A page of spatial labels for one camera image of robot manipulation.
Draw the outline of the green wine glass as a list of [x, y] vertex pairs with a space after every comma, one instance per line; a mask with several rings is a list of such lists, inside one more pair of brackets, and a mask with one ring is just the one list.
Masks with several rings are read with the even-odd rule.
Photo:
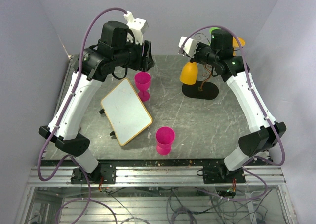
[[211, 34], [211, 45], [215, 48], [219, 48], [222, 44], [222, 29], [213, 27], [210, 29]]

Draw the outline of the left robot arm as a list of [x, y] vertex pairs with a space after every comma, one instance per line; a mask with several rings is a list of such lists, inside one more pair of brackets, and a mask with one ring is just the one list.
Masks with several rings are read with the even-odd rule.
[[89, 183], [100, 179], [100, 164], [89, 150], [90, 140], [79, 133], [80, 122], [92, 97], [107, 75], [114, 74], [115, 67], [147, 72], [154, 66], [151, 42], [143, 39], [147, 28], [147, 21], [140, 18], [105, 23], [97, 44], [79, 54], [71, 84], [55, 117], [39, 128], [39, 134], [46, 139], [43, 147], [53, 142], [74, 159]]

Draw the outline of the aluminium mounting rail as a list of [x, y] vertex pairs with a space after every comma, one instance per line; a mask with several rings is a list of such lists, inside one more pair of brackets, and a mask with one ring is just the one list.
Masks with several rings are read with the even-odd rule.
[[[198, 170], [200, 167], [117, 167], [115, 182], [103, 187], [185, 187], [185, 186], [230, 186], [232, 181], [216, 182], [211, 178], [211, 183], [206, 183]], [[286, 184], [282, 169], [273, 166], [247, 166], [251, 174], [245, 172], [237, 184], [241, 186], [284, 185]], [[75, 187], [71, 183], [73, 167], [60, 168], [49, 181], [43, 182], [38, 178], [37, 169], [30, 171], [28, 187]]]

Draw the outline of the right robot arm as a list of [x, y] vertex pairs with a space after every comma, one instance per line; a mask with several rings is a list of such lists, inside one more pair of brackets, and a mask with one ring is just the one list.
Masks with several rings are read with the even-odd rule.
[[285, 162], [281, 137], [287, 128], [284, 122], [277, 122], [270, 113], [253, 82], [244, 56], [244, 40], [228, 29], [214, 27], [209, 44], [187, 38], [179, 46], [189, 56], [191, 63], [213, 67], [237, 98], [250, 130], [250, 134], [239, 138], [237, 148], [223, 159], [215, 171], [204, 171], [203, 176], [214, 175], [216, 182], [226, 183], [242, 174], [243, 166], [255, 158], [274, 165], [274, 162], [258, 154], [275, 145], [281, 149], [281, 161], [277, 163], [277, 166], [281, 166]]

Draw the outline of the yellow-framed whiteboard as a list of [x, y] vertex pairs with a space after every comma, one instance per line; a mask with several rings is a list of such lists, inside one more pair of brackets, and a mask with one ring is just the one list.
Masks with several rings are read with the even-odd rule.
[[120, 146], [128, 144], [153, 122], [127, 78], [101, 100], [101, 106]]

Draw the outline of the pink wine glass front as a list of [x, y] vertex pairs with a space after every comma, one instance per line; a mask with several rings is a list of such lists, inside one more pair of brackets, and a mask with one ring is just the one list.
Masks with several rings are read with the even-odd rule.
[[156, 132], [156, 151], [160, 155], [168, 155], [175, 139], [175, 132], [170, 127], [161, 127]]

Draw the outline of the pink wine glass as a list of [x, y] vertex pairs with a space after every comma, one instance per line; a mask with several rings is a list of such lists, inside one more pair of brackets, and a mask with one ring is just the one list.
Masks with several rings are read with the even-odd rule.
[[175, 132], [170, 127], [161, 127], [156, 132], [156, 151], [160, 155], [168, 155], [175, 139]]
[[148, 89], [151, 86], [151, 76], [147, 72], [139, 72], [134, 77], [135, 85], [139, 90], [138, 96], [141, 101], [146, 102], [150, 98], [150, 93]]

